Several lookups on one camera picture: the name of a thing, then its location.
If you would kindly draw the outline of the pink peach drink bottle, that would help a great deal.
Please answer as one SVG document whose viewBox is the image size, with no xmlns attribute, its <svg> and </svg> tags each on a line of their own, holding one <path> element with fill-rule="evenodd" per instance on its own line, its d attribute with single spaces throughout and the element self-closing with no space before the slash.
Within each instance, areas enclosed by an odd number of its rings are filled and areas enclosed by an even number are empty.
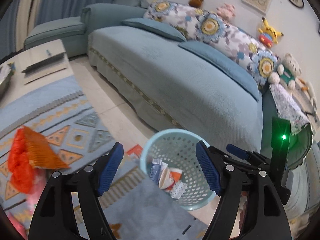
<svg viewBox="0 0 320 240">
<path fill-rule="evenodd" d="M 36 169 L 33 187 L 27 194 L 27 205 L 30 214 L 33 214 L 40 196 L 47 183 L 47 171 L 44 169 Z"/>
</svg>

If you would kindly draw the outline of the orange foil snack wrapper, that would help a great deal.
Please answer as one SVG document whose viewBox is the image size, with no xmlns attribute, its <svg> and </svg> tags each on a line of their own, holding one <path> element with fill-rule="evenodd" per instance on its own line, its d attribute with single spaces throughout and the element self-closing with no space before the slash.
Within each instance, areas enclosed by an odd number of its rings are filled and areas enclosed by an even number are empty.
<svg viewBox="0 0 320 240">
<path fill-rule="evenodd" d="M 29 163 L 33 168 L 47 170 L 58 170 L 69 168 L 61 158 L 52 150 L 45 137 L 33 131 L 27 126 L 23 126 L 25 145 Z"/>
</svg>

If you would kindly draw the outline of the heart patterned white paper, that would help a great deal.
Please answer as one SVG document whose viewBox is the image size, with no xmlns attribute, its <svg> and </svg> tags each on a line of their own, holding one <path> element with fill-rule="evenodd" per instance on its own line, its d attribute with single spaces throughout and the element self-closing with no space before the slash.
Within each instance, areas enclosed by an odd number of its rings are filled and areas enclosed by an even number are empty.
<svg viewBox="0 0 320 240">
<path fill-rule="evenodd" d="M 172 190 L 170 191 L 171 198 L 180 199 L 182 195 L 185 193 L 187 188 L 188 188 L 187 183 L 184 183 L 182 181 L 176 182 Z"/>
</svg>

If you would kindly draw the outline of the orange red plastic bag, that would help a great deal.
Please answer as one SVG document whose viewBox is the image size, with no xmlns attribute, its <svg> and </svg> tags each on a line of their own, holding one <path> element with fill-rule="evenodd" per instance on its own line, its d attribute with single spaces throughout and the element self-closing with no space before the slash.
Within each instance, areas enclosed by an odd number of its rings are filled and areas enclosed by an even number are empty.
<svg viewBox="0 0 320 240">
<path fill-rule="evenodd" d="M 29 163 L 24 126 L 14 136 L 8 157 L 8 169 L 11 172 L 10 182 L 21 193 L 28 194 L 34 181 L 34 169 Z"/>
</svg>

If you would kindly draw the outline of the orange white paper cup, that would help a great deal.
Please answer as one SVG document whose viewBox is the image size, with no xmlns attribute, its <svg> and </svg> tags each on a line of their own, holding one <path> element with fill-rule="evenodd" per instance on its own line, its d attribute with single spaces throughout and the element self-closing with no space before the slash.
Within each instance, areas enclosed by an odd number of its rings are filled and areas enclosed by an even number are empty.
<svg viewBox="0 0 320 240">
<path fill-rule="evenodd" d="M 165 168 L 160 176 L 158 186 L 162 190 L 170 191 L 180 180 L 183 170 L 180 168 Z"/>
</svg>

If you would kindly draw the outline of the white blue milk carton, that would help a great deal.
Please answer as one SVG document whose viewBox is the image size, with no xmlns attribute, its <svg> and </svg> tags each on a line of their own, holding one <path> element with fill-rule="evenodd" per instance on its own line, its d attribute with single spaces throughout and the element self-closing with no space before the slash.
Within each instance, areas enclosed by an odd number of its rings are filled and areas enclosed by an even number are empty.
<svg viewBox="0 0 320 240">
<path fill-rule="evenodd" d="M 163 167 L 163 161 L 161 159 L 153 159 L 151 162 L 151 169 L 150 169 L 150 179 L 155 184 L 159 184 L 159 180 L 162 174 L 162 167 Z"/>
</svg>

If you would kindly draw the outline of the light blue plastic basket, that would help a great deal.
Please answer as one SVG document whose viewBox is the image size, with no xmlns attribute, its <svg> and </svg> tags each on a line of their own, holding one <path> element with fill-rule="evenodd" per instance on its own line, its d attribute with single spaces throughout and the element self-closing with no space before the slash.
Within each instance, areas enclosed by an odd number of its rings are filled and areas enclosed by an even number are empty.
<svg viewBox="0 0 320 240">
<path fill-rule="evenodd" d="M 196 158 L 195 149 L 199 141 L 204 139 L 188 130 L 165 129 L 148 140 L 140 155 L 140 169 L 147 175 L 153 158 L 161 159 L 170 168 L 182 170 L 181 180 L 188 188 L 176 203 L 187 211 L 206 206 L 216 196 L 210 190 Z"/>
</svg>

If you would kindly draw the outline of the blue seat cushion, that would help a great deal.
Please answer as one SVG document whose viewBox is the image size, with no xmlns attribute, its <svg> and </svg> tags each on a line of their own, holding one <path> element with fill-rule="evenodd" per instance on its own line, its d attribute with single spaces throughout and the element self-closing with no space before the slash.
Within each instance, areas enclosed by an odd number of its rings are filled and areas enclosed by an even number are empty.
<svg viewBox="0 0 320 240">
<path fill-rule="evenodd" d="M 219 69 L 230 79 L 235 81 L 256 101 L 259 101 L 260 94 L 258 91 L 258 85 L 253 77 L 234 61 L 223 55 L 223 53 L 199 41 L 181 42 L 178 43 L 178 46 Z"/>
<path fill-rule="evenodd" d="M 185 36 L 174 27 L 165 23 L 151 20 L 151 19 L 129 18 L 127 20 L 123 20 L 121 23 L 122 25 L 146 30 L 148 32 L 157 34 L 161 37 L 168 38 L 173 41 L 178 41 L 178 42 L 186 41 Z"/>
</svg>

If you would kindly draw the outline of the blue fabric sofa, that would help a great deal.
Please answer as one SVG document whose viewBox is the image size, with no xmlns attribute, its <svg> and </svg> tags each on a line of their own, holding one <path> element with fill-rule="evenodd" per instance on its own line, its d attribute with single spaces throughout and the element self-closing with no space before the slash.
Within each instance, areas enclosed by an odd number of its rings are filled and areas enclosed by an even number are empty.
<svg viewBox="0 0 320 240">
<path fill-rule="evenodd" d="M 24 47 L 61 40 L 69 57 L 86 54 L 155 130 L 187 129 L 221 150 L 234 144 L 270 157 L 277 109 L 269 83 L 258 86 L 256 101 L 219 69 L 180 48 L 180 42 L 122 25 L 144 18 L 146 11 L 113 3 L 87 5 L 79 16 L 37 25 Z"/>
</svg>

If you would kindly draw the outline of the white teddy bear plush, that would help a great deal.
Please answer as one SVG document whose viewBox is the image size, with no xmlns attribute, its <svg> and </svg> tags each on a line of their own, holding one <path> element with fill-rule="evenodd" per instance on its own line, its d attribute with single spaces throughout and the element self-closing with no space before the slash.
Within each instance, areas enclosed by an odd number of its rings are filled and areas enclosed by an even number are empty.
<svg viewBox="0 0 320 240">
<path fill-rule="evenodd" d="M 299 63 L 290 53 L 286 53 L 277 70 L 268 77 L 269 84 L 280 84 L 288 92 L 296 88 L 296 78 L 302 73 Z"/>
</svg>

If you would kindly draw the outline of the blue patterned rug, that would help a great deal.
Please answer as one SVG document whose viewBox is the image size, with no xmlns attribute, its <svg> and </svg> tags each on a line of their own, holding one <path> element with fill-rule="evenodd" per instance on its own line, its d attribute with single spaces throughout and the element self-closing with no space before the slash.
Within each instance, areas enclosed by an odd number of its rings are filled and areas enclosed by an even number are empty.
<svg viewBox="0 0 320 240">
<path fill-rule="evenodd" d="M 33 90 L 1 108 L 1 203 L 33 238 L 31 221 L 37 202 L 16 189 L 8 168 L 14 135 L 22 126 L 45 137 L 67 164 L 61 170 L 64 175 L 93 165 L 111 150 L 115 140 L 74 76 Z M 116 239 L 201 239 L 207 228 L 153 185 L 128 157 L 99 203 Z"/>
</svg>

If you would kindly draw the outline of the yellow pikachu plush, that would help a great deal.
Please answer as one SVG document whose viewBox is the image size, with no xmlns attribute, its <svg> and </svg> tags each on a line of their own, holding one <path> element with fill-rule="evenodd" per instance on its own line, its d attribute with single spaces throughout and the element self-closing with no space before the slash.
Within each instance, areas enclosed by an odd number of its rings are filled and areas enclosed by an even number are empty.
<svg viewBox="0 0 320 240">
<path fill-rule="evenodd" d="M 284 34 L 270 26 L 267 19 L 262 17 L 263 26 L 258 29 L 259 41 L 268 48 L 278 44 L 278 38 L 283 37 Z"/>
</svg>

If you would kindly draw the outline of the floral sofa back cushion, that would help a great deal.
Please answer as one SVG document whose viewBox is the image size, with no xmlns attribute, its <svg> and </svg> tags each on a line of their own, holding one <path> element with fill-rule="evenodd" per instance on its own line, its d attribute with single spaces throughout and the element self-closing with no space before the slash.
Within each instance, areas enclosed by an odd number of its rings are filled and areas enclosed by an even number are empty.
<svg viewBox="0 0 320 240">
<path fill-rule="evenodd" d="M 256 38 L 213 11 L 166 0 L 154 0 L 144 18 L 168 24 L 186 40 L 203 42 L 223 53 L 253 76 L 259 87 L 280 81 L 279 57 Z"/>
</svg>

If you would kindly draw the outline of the pink pig plush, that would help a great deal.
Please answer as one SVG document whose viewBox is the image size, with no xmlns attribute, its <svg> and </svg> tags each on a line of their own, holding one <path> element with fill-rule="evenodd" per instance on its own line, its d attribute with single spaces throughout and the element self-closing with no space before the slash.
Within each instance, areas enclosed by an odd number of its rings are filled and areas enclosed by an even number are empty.
<svg viewBox="0 0 320 240">
<path fill-rule="evenodd" d="M 217 7 L 217 13 L 225 21 L 230 21 L 235 17 L 235 6 L 225 3 L 224 5 Z"/>
</svg>

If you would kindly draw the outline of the white coffee table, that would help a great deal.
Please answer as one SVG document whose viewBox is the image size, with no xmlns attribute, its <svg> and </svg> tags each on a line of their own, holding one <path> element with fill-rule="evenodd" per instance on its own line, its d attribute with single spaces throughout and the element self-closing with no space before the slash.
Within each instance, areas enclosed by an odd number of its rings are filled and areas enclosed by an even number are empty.
<svg viewBox="0 0 320 240">
<path fill-rule="evenodd" d="M 1 63 L 1 107 L 71 75 L 73 71 L 61 40 L 27 49 Z"/>
</svg>

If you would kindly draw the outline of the dark oval bowl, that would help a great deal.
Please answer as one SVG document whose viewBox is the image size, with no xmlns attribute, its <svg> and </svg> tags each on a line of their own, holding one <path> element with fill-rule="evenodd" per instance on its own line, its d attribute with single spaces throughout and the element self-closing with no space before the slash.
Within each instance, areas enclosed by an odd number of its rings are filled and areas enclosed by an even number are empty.
<svg viewBox="0 0 320 240">
<path fill-rule="evenodd" d="M 14 62 L 1 65 L 0 73 L 0 98 L 2 99 L 9 88 L 11 77 L 15 72 Z"/>
</svg>

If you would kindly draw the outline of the brown monkey plush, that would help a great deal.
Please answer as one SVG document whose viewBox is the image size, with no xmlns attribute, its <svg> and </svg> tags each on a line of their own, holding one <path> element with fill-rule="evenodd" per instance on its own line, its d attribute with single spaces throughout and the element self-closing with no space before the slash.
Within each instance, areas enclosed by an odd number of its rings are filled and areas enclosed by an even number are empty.
<svg viewBox="0 0 320 240">
<path fill-rule="evenodd" d="M 200 8 L 200 7 L 202 7 L 203 2 L 204 2 L 204 0 L 189 0 L 188 4 L 191 7 Z"/>
</svg>

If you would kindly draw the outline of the blue window curtains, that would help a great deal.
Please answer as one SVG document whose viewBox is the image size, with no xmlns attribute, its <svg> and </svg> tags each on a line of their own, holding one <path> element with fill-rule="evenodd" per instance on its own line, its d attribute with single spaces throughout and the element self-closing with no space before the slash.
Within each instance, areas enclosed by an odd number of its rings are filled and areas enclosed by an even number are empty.
<svg viewBox="0 0 320 240">
<path fill-rule="evenodd" d="M 39 24 L 79 16 L 82 8 L 114 0 L 12 0 L 1 15 L 1 58 L 23 48 L 31 31 Z"/>
</svg>

